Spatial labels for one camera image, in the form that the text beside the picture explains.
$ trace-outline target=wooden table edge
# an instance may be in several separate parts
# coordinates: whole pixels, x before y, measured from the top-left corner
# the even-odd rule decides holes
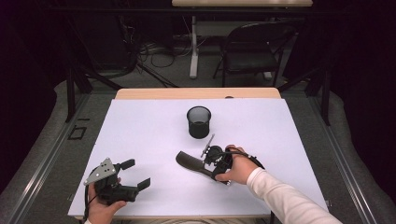
[[[233,98],[274,98],[281,99],[277,88],[152,88],[121,89],[116,100],[137,99],[221,99]]]

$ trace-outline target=metal bracket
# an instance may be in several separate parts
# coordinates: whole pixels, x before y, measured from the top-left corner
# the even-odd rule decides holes
[[[206,144],[206,146],[205,146],[205,148],[204,148],[204,151],[202,151],[201,158],[209,151],[210,143],[212,142],[213,137],[215,137],[214,134],[212,134],[212,137],[210,138],[209,142]]]
[[[106,158],[103,162],[100,163],[100,166],[96,167],[96,169],[88,176],[87,180],[84,181],[84,186],[91,184],[92,182],[96,182],[98,180],[104,179],[108,176],[114,175],[116,173],[116,168],[111,162],[110,158]]]

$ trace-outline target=chair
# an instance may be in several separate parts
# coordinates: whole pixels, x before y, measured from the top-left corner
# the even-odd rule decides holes
[[[220,46],[221,59],[213,78],[222,63],[222,87],[226,75],[264,72],[275,73],[275,86],[283,48],[295,33],[296,29],[285,22],[250,23],[235,28]]]

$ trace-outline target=person's right hand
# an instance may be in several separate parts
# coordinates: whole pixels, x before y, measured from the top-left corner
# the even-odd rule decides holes
[[[236,147],[234,145],[229,145],[226,148],[231,151],[242,151],[245,152],[241,147]],[[233,167],[230,171],[225,174],[216,175],[215,178],[218,181],[228,181],[232,180],[239,184],[244,184],[248,182],[248,177],[258,166],[254,164],[253,161],[248,159],[243,155],[233,154]]]

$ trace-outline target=white table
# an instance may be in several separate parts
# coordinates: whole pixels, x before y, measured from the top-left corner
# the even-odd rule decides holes
[[[230,95],[236,98],[223,98]],[[113,163],[135,159],[134,167],[119,173],[123,185],[136,186],[151,178],[151,186],[117,218],[268,216],[265,202],[253,197],[246,186],[225,186],[177,164],[180,150],[200,158],[210,137],[189,135],[186,113],[196,105],[212,113],[210,134],[216,134],[212,146],[243,147],[268,172],[327,210],[288,106],[276,89],[143,89],[121,90],[112,101],[68,215],[82,218],[83,181],[109,157]]]
[[[311,7],[312,0],[172,0],[174,7]],[[209,32],[212,35],[227,35],[238,25],[243,25],[246,22],[213,22],[214,29]],[[208,22],[203,22],[203,26],[208,26]],[[190,78],[197,78],[198,69],[198,48],[197,48],[197,35],[203,33],[198,31],[197,20],[192,16],[191,22],[191,36],[192,36],[192,55],[191,55],[191,68]]]

